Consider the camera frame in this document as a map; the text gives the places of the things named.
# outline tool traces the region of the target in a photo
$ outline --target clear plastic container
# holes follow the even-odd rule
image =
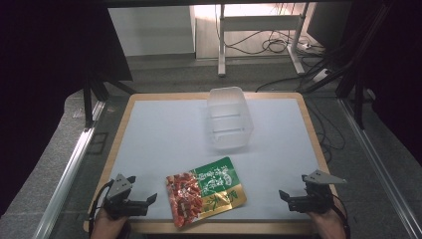
[[[213,89],[208,99],[209,125],[216,148],[236,148],[248,143],[254,129],[242,89]]]

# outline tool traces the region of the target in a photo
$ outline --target snack bag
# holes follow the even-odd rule
[[[167,176],[166,187],[176,227],[246,202],[246,195],[229,157]]]

